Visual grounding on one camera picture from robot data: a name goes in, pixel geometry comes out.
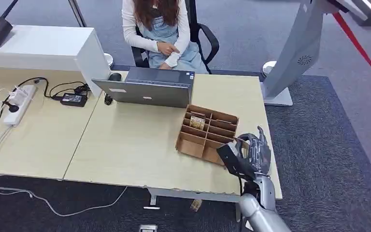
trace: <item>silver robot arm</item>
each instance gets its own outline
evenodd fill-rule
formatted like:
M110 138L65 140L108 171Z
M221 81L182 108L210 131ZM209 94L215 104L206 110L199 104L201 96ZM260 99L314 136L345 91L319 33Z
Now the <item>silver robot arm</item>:
M239 205L242 214L248 219L255 232L291 231L275 211L264 209L253 195L244 194Z
M255 232L291 231L276 212L275 187L264 175L257 174L253 182L245 183L239 206Z
M244 192L239 206L241 213L248 219L255 232L290 232L276 212L275 187L271 179L262 173L268 172L271 151L258 127L260 137L243 134L217 149L229 173L244 179ZM244 157L242 149L248 151Z

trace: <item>dark blue carpet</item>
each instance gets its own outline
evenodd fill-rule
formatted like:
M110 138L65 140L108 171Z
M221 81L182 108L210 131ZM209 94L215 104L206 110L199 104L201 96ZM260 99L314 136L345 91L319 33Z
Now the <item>dark blue carpet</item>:
M328 78L303 76L290 90L293 107L266 107L284 196L280 215L292 231L371 231L371 165ZM62 213L110 203L123 189L9 176L0 185L32 189ZM129 188L113 207L61 218L27 194L0 196L0 231L136 232L141 223L159 232L238 231L233 204L204 201L193 213L191 200L161 197L158 211L144 210L148 201L147 190Z

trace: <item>black office chair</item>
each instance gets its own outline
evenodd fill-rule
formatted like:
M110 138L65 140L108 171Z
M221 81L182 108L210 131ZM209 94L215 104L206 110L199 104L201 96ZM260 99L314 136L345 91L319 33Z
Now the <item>black office chair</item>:
M208 63L210 63L210 61L217 54L220 48L220 44L218 42L218 39L214 36L214 34L211 32L211 30L206 25L200 24L197 22L196 1L195 0L185 0L185 1L186 1L185 5L188 11L188 22L190 24L190 34L191 34L190 40L198 44L200 48L200 54L201 54L202 61L204 62L208 73L211 74L211 70L208 68ZM211 43L211 52L207 58L205 58L202 53L201 42L199 39L200 30L204 32L208 41ZM136 27L136 31L138 35L143 36L140 33L140 30L138 27ZM131 47L131 50L133 51L134 62L136 63L137 67L150 68L150 66L148 65L148 59L147 58L143 59L142 57L142 53L146 52L144 49L138 48L138 47Z

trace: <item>computer mouse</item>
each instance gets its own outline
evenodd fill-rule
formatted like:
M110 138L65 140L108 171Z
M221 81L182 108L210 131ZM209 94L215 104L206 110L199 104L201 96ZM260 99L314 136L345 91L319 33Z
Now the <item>computer mouse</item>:
M109 76L109 81L121 81L121 74L120 73L113 73Z

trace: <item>charger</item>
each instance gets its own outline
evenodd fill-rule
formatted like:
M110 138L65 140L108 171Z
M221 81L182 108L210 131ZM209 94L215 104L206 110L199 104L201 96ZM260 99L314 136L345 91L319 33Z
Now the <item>charger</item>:
M71 106L79 106L84 107L86 105L87 96L81 94L74 94L74 93L65 93L63 94L60 103L62 105L71 105Z

